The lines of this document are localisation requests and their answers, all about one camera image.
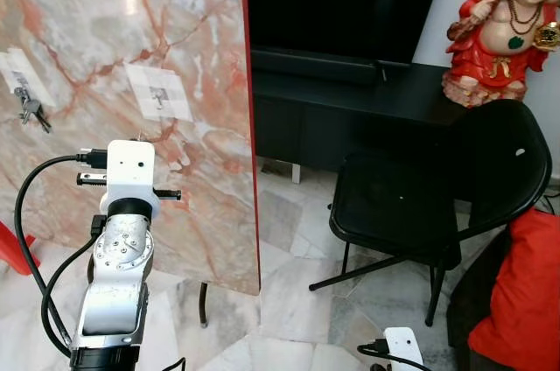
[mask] golden ingot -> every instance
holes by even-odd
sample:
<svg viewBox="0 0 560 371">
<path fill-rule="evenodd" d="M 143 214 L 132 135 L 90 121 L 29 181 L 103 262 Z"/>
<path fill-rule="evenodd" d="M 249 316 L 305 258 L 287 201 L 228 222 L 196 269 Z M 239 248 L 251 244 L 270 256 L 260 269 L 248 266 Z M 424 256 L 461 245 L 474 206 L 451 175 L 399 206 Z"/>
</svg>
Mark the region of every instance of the golden ingot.
<svg viewBox="0 0 560 371">
<path fill-rule="evenodd" d="M 552 49 L 560 45 L 560 28 L 557 22 L 548 23 L 535 32 L 535 46 Z"/>
</svg>

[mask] red cloth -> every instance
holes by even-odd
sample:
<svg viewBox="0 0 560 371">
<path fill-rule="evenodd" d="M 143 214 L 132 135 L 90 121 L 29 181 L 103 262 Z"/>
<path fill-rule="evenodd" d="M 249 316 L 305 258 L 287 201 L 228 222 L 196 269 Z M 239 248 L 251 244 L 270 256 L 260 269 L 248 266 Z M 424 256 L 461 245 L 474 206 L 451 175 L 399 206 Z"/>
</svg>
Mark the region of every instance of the red cloth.
<svg viewBox="0 0 560 371">
<path fill-rule="evenodd" d="M 471 16 L 471 8 L 480 2 L 480 0 L 468 0 L 463 3 L 459 10 L 461 18 Z M 544 15 L 544 23 L 548 24 L 556 21 L 556 6 L 545 4 L 542 6 L 542 14 Z M 494 58 L 496 55 L 488 51 L 480 42 L 480 33 L 483 24 L 477 27 L 471 35 L 461 41 L 453 43 L 448 49 L 448 53 L 453 53 L 451 61 L 451 74 L 453 76 L 470 76 L 478 80 L 487 87 L 506 87 L 511 82 L 525 82 L 525 71 L 530 67 L 533 71 L 541 72 L 543 63 L 548 57 L 547 52 L 542 52 L 535 47 L 530 47 L 525 52 L 507 56 L 511 59 L 509 62 L 509 71 L 511 77 L 504 75 L 504 70 L 499 66 L 495 78 L 491 78 L 490 74 L 494 71 Z"/>
<path fill-rule="evenodd" d="M 531 209 L 511 225 L 513 244 L 492 292 L 491 316 L 469 347 L 516 371 L 560 369 L 560 218 Z"/>
</svg>

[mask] white wall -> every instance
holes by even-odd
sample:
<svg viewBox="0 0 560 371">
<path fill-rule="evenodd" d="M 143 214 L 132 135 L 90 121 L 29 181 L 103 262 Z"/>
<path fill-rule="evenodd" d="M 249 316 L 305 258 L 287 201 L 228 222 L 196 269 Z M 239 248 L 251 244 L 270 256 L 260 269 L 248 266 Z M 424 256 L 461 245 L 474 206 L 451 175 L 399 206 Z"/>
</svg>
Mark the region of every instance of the white wall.
<svg viewBox="0 0 560 371">
<path fill-rule="evenodd" d="M 434 0 L 423 28 L 414 61 L 448 67 L 451 55 L 445 49 L 451 43 L 445 36 L 459 18 L 459 7 L 466 0 Z M 549 143 L 554 162 L 554 177 L 560 179 L 560 52 L 551 55 L 544 72 L 528 70 L 525 102 L 535 114 Z"/>
</svg>

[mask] red robe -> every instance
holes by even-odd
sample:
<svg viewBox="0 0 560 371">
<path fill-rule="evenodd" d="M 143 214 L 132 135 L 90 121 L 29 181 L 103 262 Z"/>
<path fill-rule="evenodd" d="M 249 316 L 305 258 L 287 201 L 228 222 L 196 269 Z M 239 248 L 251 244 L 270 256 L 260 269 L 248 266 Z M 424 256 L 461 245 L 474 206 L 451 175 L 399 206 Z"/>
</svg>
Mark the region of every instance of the red robe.
<svg viewBox="0 0 560 371">
<path fill-rule="evenodd" d="M 480 0 L 466 1 L 459 10 L 461 18 L 470 17 L 471 8 L 478 2 Z M 544 15 L 545 24 L 556 21 L 556 6 L 544 4 L 542 6 L 542 14 Z M 447 49 L 448 53 L 453 53 L 451 75 L 456 77 L 470 76 L 485 86 L 503 88 L 514 81 L 525 83 L 527 67 L 536 72 L 543 70 L 543 63 L 549 55 L 548 52 L 530 47 L 525 52 L 505 56 L 510 59 L 507 63 L 509 66 L 509 78 L 505 75 L 504 66 L 501 63 L 497 66 L 497 75 L 495 78 L 492 78 L 491 75 L 496 71 L 494 58 L 503 55 L 492 53 L 484 47 L 480 41 L 482 27 L 483 24 L 479 25 L 471 32 L 468 38 L 456 41 Z"/>
</svg>

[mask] metal stand leg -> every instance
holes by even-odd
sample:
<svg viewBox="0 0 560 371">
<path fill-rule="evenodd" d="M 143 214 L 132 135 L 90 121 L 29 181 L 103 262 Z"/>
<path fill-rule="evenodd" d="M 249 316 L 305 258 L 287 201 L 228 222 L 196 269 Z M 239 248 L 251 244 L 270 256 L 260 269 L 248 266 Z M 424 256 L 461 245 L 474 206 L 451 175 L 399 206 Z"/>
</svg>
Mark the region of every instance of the metal stand leg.
<svg viewBox="0 0 560 371">
<path fill-rule="evenodd" d="M 342 261 L 342 273 L 341 275 L 347 273 L 347 264 L 348 264 L 348 250 L 350 249 L 350 243 L 346 243 L 346 247 L 344 248 L 344 260 Z"/>
<path fill-rule="evenodd" d="M 393 264 L 404 262 L 405 260 L 407 260 L 406 256 L 396 255 L 395 257 L 390 257 L 389 259 L 381 260 L 380 262 L 369 264 L 368 266 L 364 266 L 362 268 L 358 268 L 356 270 L 352 270 L 350 272 L 343 273 L 335 277 L 331 277 L 330 279 L 326 279 L 325 281 L 312 283 L 311 285 L 309 285 L 309 291 L 315 291 L 325 286 L 346 281 L 347 279 L 352 279 L 353 277 L 358 277 L 359 275 L 364 275 L 366 273 L 373 272 L 374 270 L 387 268 L 388 266 L 392 266 Z"/>
<path fill-rule="evenodd" d="M 298 185 L 301 179 L 301 165 L 292 164 L 291 165 L 291 182 Z"/>
<path fill-rule="evenodd" d="M 207 289 L 208 284 L 203 282 L 200 284 L 200 294 L 199 294 L 199 316 L 200 316 L 200 327 L 206 329 L 208 327 L 207 320 Z"/>
<path fill-rule="evenodd" d="M 436 278 L 431 288 L 430 306 L 428 307 L 428 314 L 426 315 L 426 325 L 431 327 L 434 324 L 434 316 L 436 315 L 436 308 L 438 307 L 439 293 L 444 284 L 445 277 L 445 263 L 444 258 L 437 265 Z"/>
<path fill-rule="evenodd" d="M 434 289 L 434 275 L 435 275 L 434 267 L 430 266 L 430 292 L 432 292 Z"/>
</svg>

